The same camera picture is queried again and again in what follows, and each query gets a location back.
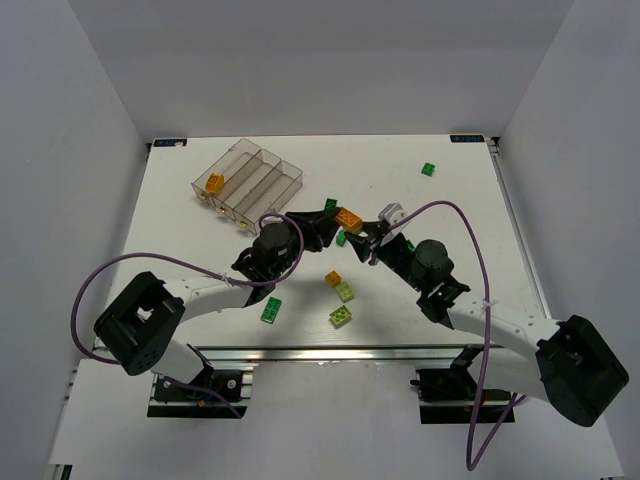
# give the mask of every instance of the cable tie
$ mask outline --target cable tie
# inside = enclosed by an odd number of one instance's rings
[[[231,290],[231,284],[229,283],[229,277],[227,277],[227,272],[222,272],[222,278],[220,279],[224,282],[229,290]]]
[[[490,302],[487,302],[486,300],[482,300],[482,311],[486,312],[487,308],[494,307],[497,304],[498,304],[498,301],[495,299]]]

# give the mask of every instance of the lime green lego brick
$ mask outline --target lime green lego brick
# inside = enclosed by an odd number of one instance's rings
[[[340,328],[351,320],[351,312],[343,305],[329,314],[329,320],[334,327]]]
[[[344,244],[345,244],[346,241],[347,241],[347,237],[344,234],[344,230],[340,230],[340,233],[338,233],[338,236],[336,237],[336,243],[340,247],[344,247]]]
[[[332,208],[336,208],[338,206],[338,201],[333,198],[327,198],[327,201],[324,202],[324,209],[331,210]]]
[[[267,305],[262,311],[260,320],[266,323],[273,323],[276,319],[276,315],[278,315],[278,310],[280,310],[280,305],[282,305],[282,300],[275,297],[269,297]]]
[[[433,172],[435,171],[435,169],[436,169],[435,165],[427,162],[424,164],[424,167],[422,167],[422,173],[430,177],[431,175],[433,175]]]
[[[347,282],[342,282],[335,288],[335,291],[344,303],[347,303],[354,297],[353,290],[351,290]]]

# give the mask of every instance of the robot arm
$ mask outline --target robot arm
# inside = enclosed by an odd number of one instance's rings
[[[339,208],[287,213],[300,229],[304,250],[329,246],[339,225]],[[300,252],[300,235],[287,222],[265,225],[232,268],[250,285],[232,286],[207,276],[164,282],[151,272],[138,274],[94,324],[94,332],[129,375],[151,370],[195,387],[209,388],[212,367],[200,353],[173,340],[179,324],[225,308],[263,300]]]
[[[387,206],[377,222],[363,224],[363,235],[347,233],[360,261],[384,263],[414,290],[417,305],[434,323],[484,336],[483,297],[458,282],[445,246],[420,242],[412,251],[399,228],[405,212]],[[533,318],[513,308],[491,306],[491,349],[485,386],[533,395],[581,426],[591,426],[629,382],[629,375],[589,320]],[[453,362],[466,381],[479,375],[482,348],[467,347]]]
[[[339,225],[340,208],[287,213],[299,227],[304,250],[328,247]],[[411,250],[400,228],[406,213],[391,204],[360,234],[346,233],[362,262],[379,262],[419,293],[417,305],[432,322],[483,336],[483,298],[452,275],[445,246],[424,240]],[[191,318],[224,308],[242,308],[264,299],[300,251],[300,236],[288,223],[265,225],[252,247],[232,268],[254,285],[229,286],[210,277],[163,282],[151,272],[137,275],[94,325],[96,335],[129,375],[152,370],[195,387],[210,388],[213,369],[199,352],[172,336]],[[531,318],[498,304],[491,306],[492,340],[485,386],[532,395],[551,403],[576,424],[590,426],[628,383],[629,376],[594,326],[573,316],[568,321]],[[475,390],[481,347],[467,347],[451,371]]]

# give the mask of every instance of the lego brick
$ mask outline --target lego brick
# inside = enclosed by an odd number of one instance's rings
[[[334,327],[340,328],[351,320],[351,312],[343,305],[329,314],[329,320]]]
[[[329,284],[331,288],[334,288],[336,285],[340,285],[340,282],[342,282],[342,277],[338,274],[338,272],[332,270],[324,277],[324,280]]]
[[[209,179],[207,180],[207,184],[204,189],[209,193],[216,193],[223,185],[224,175],[216,175],[215,173],[212,173],[209,175]]]
[[[430,177],[431,175],[433,175],[433,172],[435,171],[435,169],[436,169],[435,165],[427,162],[424,164],[424,167],[422,167],[422,174]]]
[[[338,206],[338,201],[333,198],[327,198],[327,201],[324,202],[324,209],[331,210],[332,208],[336,208]]]
[[[342,282],[336,287],[336,293],[342,299],[344,303],[347,303],[354,297],[353,290],[347,282]]]
[[[362,219],[344,207],[336,217],[336,222],[347,232],[351,233],[358,233],[362,228]]]
[[[276,315],[278,315],[278,310],[280,310],[280,305],[282,305],[282,300],[275,297],[269,297],[267,305],[262,311],[260,320],[266,323],[273,323],[276,319]]]
[[[338,233],[338,236],[336,237],[336,243],[338,244],[338,246],[344,247],[346,241],[347,237],[344,234],[344,230],[340,230],[340,233]]]

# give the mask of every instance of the white table surface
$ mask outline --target white table surface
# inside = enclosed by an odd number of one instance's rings
[[[147,418],[152,375],[82,360],[51,463],[71,480],[597,480],[622,475],[605,422],[517,408],[478,469],[467,426],[421,425],[411,365],[265,363],[245,417]],[[479,425],[478,441],[488,425]]]
[[[540,313],[486,144],[453,144],[446,135],[249,139],[304,172],[303,188],[283,211],[321,210],[329,197],[364,220],[375,220],[391,202],[409,212],[437,199],[457,203],[478,236],[493,297]],[[197,200],[191,182],[237,140],[191,138],[185,147],[152,148],[125,252],[163,253],[233,275],[231,263],[255,237]],[[436,166],[433,177],[420,173],[427,161]],[[454,276],[481,291],[474,250],[453,210],[425,212],[404,233],[414,244],[427,238],[444,242],[456,265]],[[328,316],[341,301],[324,282],[334,269],[355,291],[348,303],[353,320],[338,330]],[[156,260],[128,260],[118,267],[109,300],[144,270],[162,279],[198,275]],[[479,340],[432,324],[415,305],[416,292],[384,265],[361,264],[348,244],[305,254],[273,295],[283,301],[273,325],[260,321],[262,303],[191,320],[178,328],[175,338],[202,347],[458,345]]]

